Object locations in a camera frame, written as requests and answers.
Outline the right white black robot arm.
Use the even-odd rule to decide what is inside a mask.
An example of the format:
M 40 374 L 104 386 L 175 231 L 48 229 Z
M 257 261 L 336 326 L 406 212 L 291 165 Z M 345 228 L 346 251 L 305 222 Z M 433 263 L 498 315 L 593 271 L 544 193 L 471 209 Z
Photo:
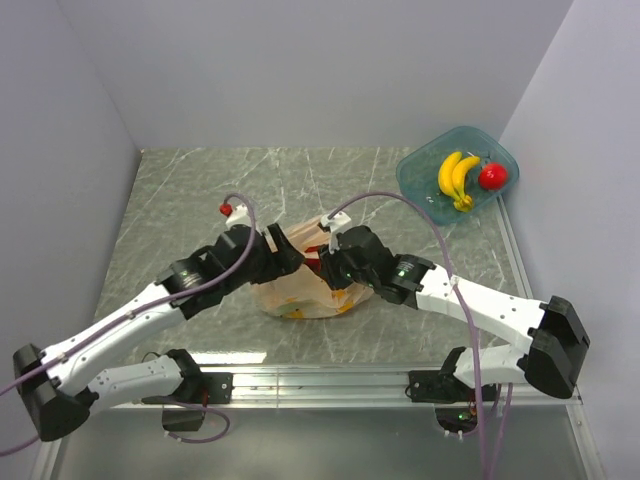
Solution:
M 333 290 L 362 285 L 386 302 L 473 323 L 503 340 L 474 351 L 457 347 L 434 378 L 413 375 L 415 394 L 429 403 L 456 403 L 477 385 L 529 384 L 557 399 L 573 396 L 590 347 L 574 306 L 493 290 L 449 276 L 444 267 L 414 255 L 393 254 L 367 226 L 319 224 L 328 244 L 318 251 L 322 277 Z

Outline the red toy pepper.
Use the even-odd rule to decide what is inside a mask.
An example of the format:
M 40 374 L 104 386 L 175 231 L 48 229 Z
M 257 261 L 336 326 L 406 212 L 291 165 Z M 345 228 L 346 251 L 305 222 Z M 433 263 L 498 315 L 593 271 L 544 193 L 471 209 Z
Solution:
M 322 264 L 319 256 L 319 250 L 321 245 L 310 246 L 304 250 L 304 264 L 312 271 L 319 273 L 322 269 Z

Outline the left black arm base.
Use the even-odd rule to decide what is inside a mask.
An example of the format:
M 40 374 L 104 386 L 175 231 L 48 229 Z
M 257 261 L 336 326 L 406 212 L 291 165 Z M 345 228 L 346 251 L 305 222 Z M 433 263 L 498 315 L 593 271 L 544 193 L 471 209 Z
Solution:
M 186 444 L 205 444 L 223 438 L 231 427 L 229 417 L 213 405 L 231 402 L 233 374 L 230 372 L 204 373 L 198 384 L 186 379 L 186 387 L 181 385 L 172 395 L 143 398 L 142 404 L 162 407 L 162 427 L 166 436 Z M 208 438 L 187 438 L 179 432 L 197 432 L 206 419 L 206 414 L 217 416 L 224 421 L 224 428 Z

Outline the translucent printed plastic bag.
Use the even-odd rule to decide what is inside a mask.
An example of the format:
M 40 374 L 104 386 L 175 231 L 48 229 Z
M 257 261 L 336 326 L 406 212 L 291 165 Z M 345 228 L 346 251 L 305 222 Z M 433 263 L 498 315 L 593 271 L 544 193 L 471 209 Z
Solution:
M 320 217 L 285 230 L 290 243 L 304 255 L 310 246 L 325 245 L 329 234 L 319 226 Z M 319 273 L 303 264 L 295 273 L 275 281 L 252 285 L 251 293 L 262 311 L 289 319 L 325 319 L 344 314 L 373 296 L 371 288 L 351 284 L 343 290 L 331 290 Z

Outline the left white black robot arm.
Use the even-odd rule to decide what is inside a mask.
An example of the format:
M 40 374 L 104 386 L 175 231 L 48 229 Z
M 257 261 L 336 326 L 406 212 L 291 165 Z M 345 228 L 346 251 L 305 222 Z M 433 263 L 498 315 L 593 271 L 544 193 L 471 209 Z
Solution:
M 235 225 L 212 245 L 170 264 L 128 304 L 86 330 L 40 349 L 13 355 L 17 391 L 44 442 L 78 429 L 90 416 L 138 399 L 204 399 L 206 380 L 184 349 L 123 368 L 110 363 L 147 337 L 177 326 L 245 284 L 294 273 L 304 262 L 281 228 L 261 234 Z

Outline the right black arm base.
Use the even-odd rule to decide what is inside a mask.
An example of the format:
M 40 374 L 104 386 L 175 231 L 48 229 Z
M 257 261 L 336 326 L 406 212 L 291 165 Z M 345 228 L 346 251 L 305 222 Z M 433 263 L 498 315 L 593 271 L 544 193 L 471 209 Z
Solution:
M 404 393 L 412 403 L 434 405 L 436 422 L 447 434 L 462 438 L 476 431 L 475 389 L 452 375 L 436 370 L 410 370 Z

